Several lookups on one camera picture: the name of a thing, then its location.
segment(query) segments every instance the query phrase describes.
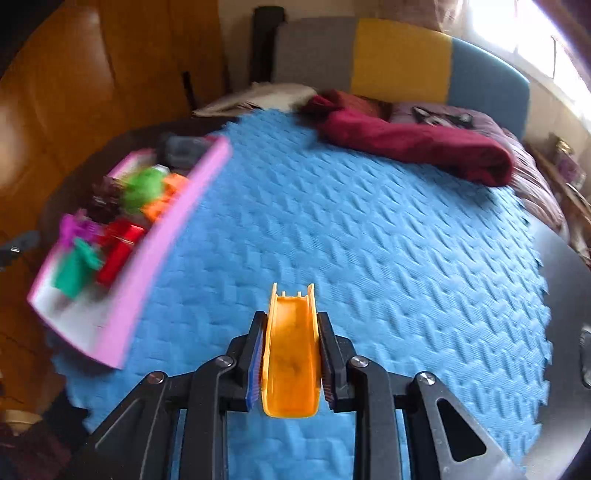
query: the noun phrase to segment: orange toy slide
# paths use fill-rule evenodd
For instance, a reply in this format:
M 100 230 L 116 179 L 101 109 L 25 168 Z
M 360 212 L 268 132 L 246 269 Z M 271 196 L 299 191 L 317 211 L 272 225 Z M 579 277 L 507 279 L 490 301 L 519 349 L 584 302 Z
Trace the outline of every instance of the orange toy slide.
M 320 349 L 314 284 L 308 295 L 277 296 L 273 284 L 261 375 L 262 406 L 270 417 L 316 414 L 320 398 Z

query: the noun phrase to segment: green toy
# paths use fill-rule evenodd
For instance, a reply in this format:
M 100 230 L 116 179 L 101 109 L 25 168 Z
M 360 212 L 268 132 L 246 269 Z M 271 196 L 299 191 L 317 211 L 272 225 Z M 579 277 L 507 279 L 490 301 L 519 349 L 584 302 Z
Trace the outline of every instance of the green toy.
M 161 165 L 155 165 L 125 178 L 123 206 L 127 213 L 138 213 L 147 203 L 157 200 L 164 193 L 162 181 L 169 174 L 169 170 Z
M 94 248 L 82 238 L 75 238 L 74 248 L 66 254 L 57 269 L 53 286 L 74 300 L 92 282 L 95 272 L 100 270 L 103 263 Z

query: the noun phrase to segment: metal screw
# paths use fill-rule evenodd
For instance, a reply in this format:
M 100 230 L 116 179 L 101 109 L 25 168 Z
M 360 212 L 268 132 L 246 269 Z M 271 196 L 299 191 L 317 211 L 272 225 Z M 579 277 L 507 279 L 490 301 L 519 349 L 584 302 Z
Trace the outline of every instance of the metal screw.
M 148 374 L 148 383 L 152 385 L 157 385 L 164 381 L 164 373 L 163 372 L 152 372 Z
M 435 376 L 429 372 L 419 373 L 418 379 L 425 382 L 427 385 L 433 385 L 435 383 Z
M 367 360 L 364 356 L 355 355 L 351 357 L 349 363 L 357 368 L 367 367 L 369 365 L 369 360 Z
M 231 367 L 234 363 L 234 359 L 229 355 L 220 355 L 216 358 L 216 363 L 220 367 Z

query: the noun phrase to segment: headboard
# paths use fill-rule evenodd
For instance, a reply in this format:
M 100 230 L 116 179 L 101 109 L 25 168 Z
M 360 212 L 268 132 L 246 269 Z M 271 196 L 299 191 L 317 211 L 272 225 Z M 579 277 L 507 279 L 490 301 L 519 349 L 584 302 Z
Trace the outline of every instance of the headboard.
M 376 18 L 303 18 L 282 24 L 273 81 L 336 88 L 387 102 L 469 108 L 486 113 L 518 138 L 530 99 L 528 80 L 481 48 Z

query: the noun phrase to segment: cartoon face on pillow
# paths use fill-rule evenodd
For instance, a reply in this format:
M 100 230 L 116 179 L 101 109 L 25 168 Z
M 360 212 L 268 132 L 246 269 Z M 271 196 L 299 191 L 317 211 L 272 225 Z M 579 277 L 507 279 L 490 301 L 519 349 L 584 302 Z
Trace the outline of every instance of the cartoon face on pillow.
M 413 117 L 418 124 L 427 124 L 438 127 L 463 128 L 471 130 L 474 128 L 472 115 L 461 113 L 460 115 L 447 115 L 445 113 L 433 113 L 426 108 L 414 106 L 411 109 Z

